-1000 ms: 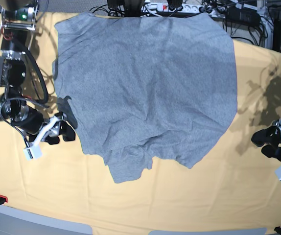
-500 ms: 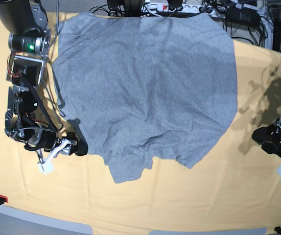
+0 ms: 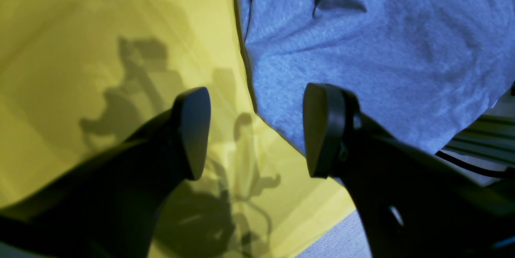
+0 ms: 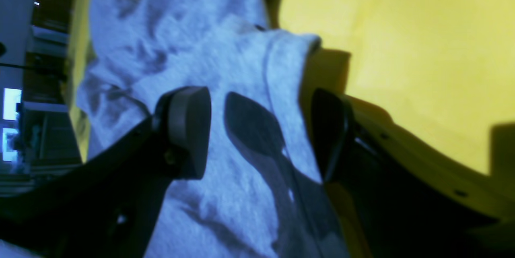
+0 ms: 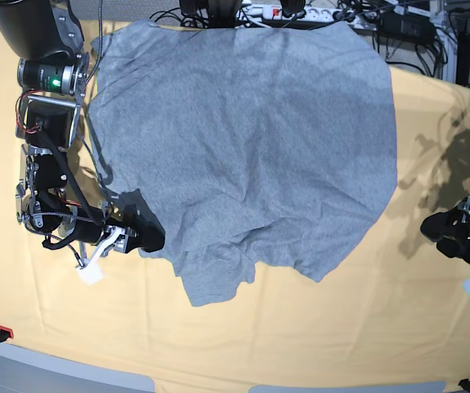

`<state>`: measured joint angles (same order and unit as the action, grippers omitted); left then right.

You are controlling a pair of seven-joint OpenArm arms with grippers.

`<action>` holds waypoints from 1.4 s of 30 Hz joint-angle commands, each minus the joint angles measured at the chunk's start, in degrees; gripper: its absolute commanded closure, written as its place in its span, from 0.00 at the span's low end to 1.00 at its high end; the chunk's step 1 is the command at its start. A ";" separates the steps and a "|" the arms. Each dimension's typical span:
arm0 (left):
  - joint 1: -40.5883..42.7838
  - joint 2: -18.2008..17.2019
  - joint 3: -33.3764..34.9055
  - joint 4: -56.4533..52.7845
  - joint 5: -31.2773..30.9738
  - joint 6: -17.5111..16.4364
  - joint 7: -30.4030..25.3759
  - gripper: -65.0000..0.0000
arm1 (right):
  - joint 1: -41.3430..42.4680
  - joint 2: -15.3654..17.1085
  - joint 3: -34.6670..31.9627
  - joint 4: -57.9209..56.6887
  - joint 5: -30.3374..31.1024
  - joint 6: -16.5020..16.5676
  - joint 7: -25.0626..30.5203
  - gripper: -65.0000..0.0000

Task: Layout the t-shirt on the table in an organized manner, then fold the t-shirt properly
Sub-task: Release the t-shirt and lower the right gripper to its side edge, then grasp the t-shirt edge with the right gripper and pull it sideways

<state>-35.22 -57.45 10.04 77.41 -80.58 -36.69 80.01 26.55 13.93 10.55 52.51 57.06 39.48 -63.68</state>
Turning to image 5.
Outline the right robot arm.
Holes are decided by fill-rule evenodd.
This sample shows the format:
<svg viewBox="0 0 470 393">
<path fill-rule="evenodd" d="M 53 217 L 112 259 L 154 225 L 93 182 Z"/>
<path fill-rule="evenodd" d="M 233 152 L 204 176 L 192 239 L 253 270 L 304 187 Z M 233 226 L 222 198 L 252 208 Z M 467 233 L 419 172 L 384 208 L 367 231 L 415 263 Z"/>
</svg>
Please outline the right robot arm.
<svg viewBox="0 0 470 393">
<path fill-rule="evenodd" d="M 43 236 L 43 247 L 50 251 L 78 242 L 73 254 L 82 273 L 109 251 L 161 250 L 162 229 L 133 206 L 115 218 L 109 197 L 91 206 L 69 167 L 86 87 L 97 69 L 70 2 L 0 1 L 0 31 L 20 58 L 16 136 L 24 144 L 17 221 Z"/>
</svg>

